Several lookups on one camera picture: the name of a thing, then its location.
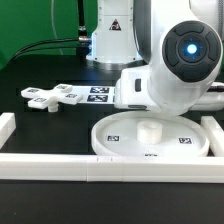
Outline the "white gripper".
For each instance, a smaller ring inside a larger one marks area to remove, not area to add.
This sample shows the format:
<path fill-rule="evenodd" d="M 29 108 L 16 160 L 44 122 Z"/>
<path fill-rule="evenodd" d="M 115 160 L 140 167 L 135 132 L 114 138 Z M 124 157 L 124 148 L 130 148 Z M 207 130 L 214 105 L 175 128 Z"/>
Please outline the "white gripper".
<path fill-rule="evenodd" d="M 114 106 L 119 109 L 157 111 L 148 90 L 149 66 L 123 69 L 115 85 Z"/>

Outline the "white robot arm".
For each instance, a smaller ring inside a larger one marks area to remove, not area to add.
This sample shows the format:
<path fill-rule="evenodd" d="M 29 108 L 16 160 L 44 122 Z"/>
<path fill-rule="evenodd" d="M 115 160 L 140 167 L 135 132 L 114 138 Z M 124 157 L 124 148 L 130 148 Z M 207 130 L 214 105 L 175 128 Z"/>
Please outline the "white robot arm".
<path fill-rule="evenodd" d="M 117 108 L 180 115 L 224 107 L 213 88 L 222 42 L 190 0 L 97 0 L 97 28 L 87 61 L 119 69 Z"/>

